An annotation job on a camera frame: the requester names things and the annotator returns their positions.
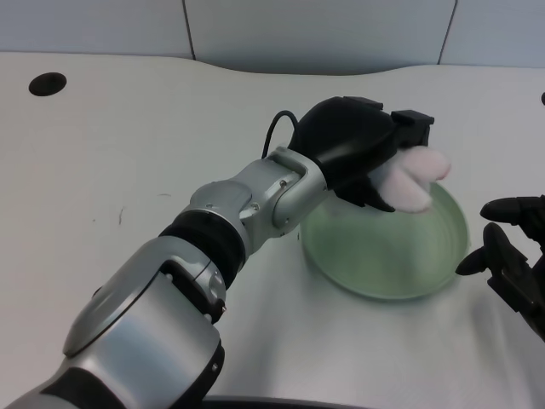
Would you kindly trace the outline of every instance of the green bowl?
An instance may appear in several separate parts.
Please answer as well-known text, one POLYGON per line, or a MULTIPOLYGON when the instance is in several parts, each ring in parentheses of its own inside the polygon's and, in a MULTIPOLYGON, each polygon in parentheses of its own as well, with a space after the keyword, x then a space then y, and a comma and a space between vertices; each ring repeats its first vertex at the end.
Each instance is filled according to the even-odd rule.
POLYGON ((469 247, 458 203, 438 184, 430 211, 410 215, 360 209, 331 196, 301 224, 301 241, 338 285, 387 300, 421 297, 456 276, 469 247))

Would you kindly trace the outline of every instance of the black cable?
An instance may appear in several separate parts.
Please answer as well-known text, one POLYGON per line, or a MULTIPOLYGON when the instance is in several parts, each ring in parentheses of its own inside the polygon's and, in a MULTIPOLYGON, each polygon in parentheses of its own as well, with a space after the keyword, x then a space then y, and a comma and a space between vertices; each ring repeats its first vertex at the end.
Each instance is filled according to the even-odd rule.
POLYGON ((276 114, 276 116, 272 120, 271 126, 269 126, 269 130, 267 131, 267 136, 265 137, 265 145, 263 146, 263 154, 261 155, 261 159, 264 159, 264 158, 267 157, 267 154, 269 152, 269 145, 271 145, 271 138, 273 137, 274 127, 276 126, 277 122, 282 117, 288 117, 289 119, 291 119, 291 123, 293 124, 293 133, 295 134, 295 138, 299 137, 297 135, 297 124, 298 124, 298 122, 297 122, 297 118, 295 117, 293 112, 291 112, 291 111, 280 111, 279 113, 276 114))

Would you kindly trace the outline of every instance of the silver arm segment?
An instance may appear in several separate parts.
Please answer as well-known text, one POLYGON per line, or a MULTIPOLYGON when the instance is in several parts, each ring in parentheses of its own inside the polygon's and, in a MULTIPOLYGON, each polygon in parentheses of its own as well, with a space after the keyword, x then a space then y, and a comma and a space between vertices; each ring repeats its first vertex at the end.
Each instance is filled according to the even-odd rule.
POLYGON ((244 242, 246 259, 270 238, 281 237, 327 196, 327 184, 310 159, 285 147, 238 175, 199 188, 184 211, 223 217, 244 242))
MULTIPOLYGON (((278 148, 232 179, 199 188, 182 214, 221 217, 240 236, 247 259, 326 196, 318 166, 278 148)), ((178 237, 151 240, 76 318, 60 369, 8 407, 193 407, 223 364, 219 333, 203 311, 225 298, 221 271, 204 251, 178 237)))

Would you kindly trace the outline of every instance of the white wall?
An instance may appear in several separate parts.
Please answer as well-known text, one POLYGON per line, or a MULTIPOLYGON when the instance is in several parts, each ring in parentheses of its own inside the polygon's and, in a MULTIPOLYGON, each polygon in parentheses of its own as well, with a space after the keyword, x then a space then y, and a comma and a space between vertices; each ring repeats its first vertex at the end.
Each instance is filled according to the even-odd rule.
POLYGON ((545 1, 459 0, 441 62, 545 67, 545 1))
POLYGON ((192 57, 181 0, 2 0, 0 50, 192 57))
POLYGON ((197 60, 258 72, 437 64, 455 0, 186 0, 197 60))
MULTIPOLYGON (((435 64, 456 0, 186 0, 198 60, 260 72, 435 64)), ((457 0, 443 64, 545 67, 545 0, 457 0)), ((182 0, 2 0, 0 51, 192 58, 182 0)))

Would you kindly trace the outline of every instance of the table surface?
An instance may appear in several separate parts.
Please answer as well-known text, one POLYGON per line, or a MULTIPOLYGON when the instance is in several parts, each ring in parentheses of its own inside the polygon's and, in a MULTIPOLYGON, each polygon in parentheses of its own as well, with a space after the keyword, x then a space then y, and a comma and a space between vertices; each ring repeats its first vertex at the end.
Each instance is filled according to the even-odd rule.
MULTIPOLYGON (((59 365, 80 308, 206 182, 259 157, 273 115, 333 95, 435 117, 444 185, 466 212, 543 193, 545 70, 419 66, 353 77, 261 75, 161 57, 0 54, 0 405, 59 365), (62 72, 59 94, 29 82, 62 72)), ((274 138, 289 139, 280 124, 274 138)), ((514 228, 512 241, 538 249, 514 228)), ((212 393, 377 409, 537 407, 545 346, 485 283, 382 303, 308 266, 297 232, 266 243, 227 297, 212 393)))

